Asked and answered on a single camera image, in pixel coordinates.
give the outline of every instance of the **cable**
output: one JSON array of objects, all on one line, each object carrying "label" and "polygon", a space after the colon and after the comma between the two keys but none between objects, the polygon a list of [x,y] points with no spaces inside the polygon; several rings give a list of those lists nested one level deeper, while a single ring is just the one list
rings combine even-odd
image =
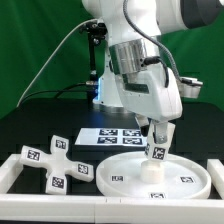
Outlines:
[{"label": "cable", "polygon": [[169,72],[168,68],[165,64],[165,62],[159,57],[159,56],[154,56],[154,57],[147,57],[143,61],[144,65],[152,65],[152,64],[158,64],[161,63],[165,72],[166,76],[166,81],[165,81],[165,88],[169,86]]},{"label": "cable", "polygon": [[20,107],[24,103],[24,101],[26,101],[28,98],[35,96],[35,95],[39,95],[39,94],[43,94],[43,93],[65,93],[65,92],[66,93],[69,93],[69,92],[71,92],[71,93],[82,93],[82,92],[86,93],[86,92],[88,92],[88,90],[43,90],[43,91],[38,91],[38,92],[34,92],[34,93],[31,93],[31,94],[25,96],[21,100],[18,107]]},{"label": "cable", "polygon": [[169,58],[169,61],[171,63],[171,67],[173,70],[173,73],[175,75],[175,77],[181,82],[181,77],[179,75],[175,60],[171,54],[171,52],[160,42],[158,42],[157,40],[153,39],[152,37],[148,36],[147,34],[145,34],[142,30],[140,30],[130,19],[129,15],[128,15],[128,10],[127,10],[127,5],[128,5],[128,0],[124,0],[123,2],[123,12],[124,12],[124,16],[128,22],[128,24],[136,31],[138,32],[141,36],[145,37],[146,39],[148,39],[149,41],[151,41],[153,44],[155,44],[156,46],[158,46],[161,50],[163,50],[167,57]]},{"label": "cable", "polygon": [[71,90],[71,89],[73,89],[73,88],[75,88],[75,87],[79,87],[79,86],[86,86],[86,83],[83,82],[83,83],[78,83],[78,84],[70,85],[70,86],[64,88],[62,91],[58,92],[58,93],[54,96],[54,98],[55,98],[55,99],[58,98],[61,94],[64,93],[63,91],[65,91],[65,90]]},{"label": "cable", "polygon": [[44,69],[46,68],[46,66],[49,64],[49,62],[52,60],[52,58],[56,55],[56,53],[58,52],[58,50],[61,48],[61,46],[65,43],[65,41],[77,30],[79,29],[81,26],[83,26],[84,24],[88,23],[88,22],[94,22],[97,21],[97,19],[91,19],[91,20],[87,20],[83,23],[80,23],[78,26],[76,26],[69,34],[67,34],[67,36],[61,41],[61,43],[58,45],[58,47],[54,50],[54,52],[52,53],[52,55],[48,58],[48,60],[45,62],[45,64],[42,66],[42,68],[40,69],[40,71],[37,73],[37,75],[34,77],[34,79],[32,80],[32,82],[29,84],[29,86],[26,88],[26,90],[24,91],[24,93],[22,94],[22,96],[20,97],[18,103],[17,103],[17,107],[19,107],[21,101],[23,100],[23,98],[25,97],[25,95],[27,94],[27,92],[30,90],[30,88],[33,86],[34,82],[37,80],[37,78],[42,74],[42,72],[44,71]]}]

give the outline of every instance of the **black cable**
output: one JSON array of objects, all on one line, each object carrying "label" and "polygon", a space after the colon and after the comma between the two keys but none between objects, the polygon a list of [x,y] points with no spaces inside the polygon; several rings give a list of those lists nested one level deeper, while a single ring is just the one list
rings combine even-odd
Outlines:
[{"label": "black cable", "polygon": [[70,86],[67,86],[66,88],[62,89],[60,92],[58,92],[54,98],[58,98],[59,96],[61,96],[61,94],[63,94],[65,90],[71,90],[75,87],[79,87],[79,86],[86,86],[86,83],[85,82],[81,82],[81,83],[78,83],[78,84],[73,84],[73,85],[70,85]]},{"label": "black cable", "polygon": [[168,72],[168,67],[166,63],[159,57],[159,56],[154,56],[154,57],[147,57],[143,61],[144,65],[152,65],[152,64],[158,64],[161,63],[165,72],[166,76],[166,81],[165,81],[165,88],[169,86],[169,72]]},{"label": "black cable", "polygon": [[44,90],[44,91],[34,92],[34,93],[31,93],[31,94],[27,95],[26,97],[24,97],[23,100],[18,105],[18,107],[20,107],[24,103],[24,101],[26,101],[28,98],[30,98],[32,96],[43,94],[43,93],[61,93],[61,92],[62,93],[65,93],[65,92],[86,93],[86,92],[88,92],[88,90]]}]

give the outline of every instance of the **white platform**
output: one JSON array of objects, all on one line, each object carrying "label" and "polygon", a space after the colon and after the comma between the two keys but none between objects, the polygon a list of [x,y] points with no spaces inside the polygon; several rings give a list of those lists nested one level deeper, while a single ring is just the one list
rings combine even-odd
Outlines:
[{"label": "white platform", "polygon": [[96,172],[98,189],[105,196],[117,197],[151,199],[209,197],[210,175],[191,160],[168,154],[167,161],[160,163],[164,170],[164,180],[157,184],[142,181],[141,164],[144,161],[147,161],[144,152],[123,153],[104,160]]},{"label": "white platform", "polygon": [[[19,158],[20,155],[10,156],[0,168],[0,186],[5,186],[0,192],[0,220],[133,224],[223,223],[223,200],[6,194],[22,171]],[[212,176],[212,179],[223,177],[224,172],[221,171],[217,176]]]}]

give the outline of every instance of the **green backdrop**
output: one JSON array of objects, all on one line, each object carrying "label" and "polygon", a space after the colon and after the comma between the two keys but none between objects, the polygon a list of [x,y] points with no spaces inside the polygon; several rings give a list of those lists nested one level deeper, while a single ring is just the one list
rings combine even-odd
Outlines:
[{"label": "green backdrop", "polygon": [[[81,0],[0,1],[0,118],[16,104],[61,40],[79,23],[90,19]],[[162,37],[182,76],[204,82],[199,102],[224,109],[224,13],[208,27]],[[96,49],[97,68],[103,72],[103,47]],[[62,89],[88,79],[87,35],[75,33],[40,76],[31,92]],[[85,94],[69,93],[64,97]]]}]

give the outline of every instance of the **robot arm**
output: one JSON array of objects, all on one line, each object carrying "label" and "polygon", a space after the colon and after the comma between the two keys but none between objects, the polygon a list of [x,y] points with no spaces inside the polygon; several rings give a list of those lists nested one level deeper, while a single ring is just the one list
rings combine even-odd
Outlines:
[{"label": "robot arm", "polygon": [[[146,156],[158,162],[165,160],[174,132],[174,125],[168,121],[181,116],[182,104],[176,77],[160,63],[159,47],[154,42],[162,33],[209,24],[224,1],[129,0],[131,20],[155,40],[153,43],[129,25],[123,0],[83,0],[83,4],[93,16],[102,18],[107,27],[113,72],[123,106],[137,114],[140,127],[147,126],[148,118],[151,119]],[[194,9],[193,16],[189,9]],[[208,9],[210,19],[205,14]],[[198,84],[195,80],[187,82]]]}]

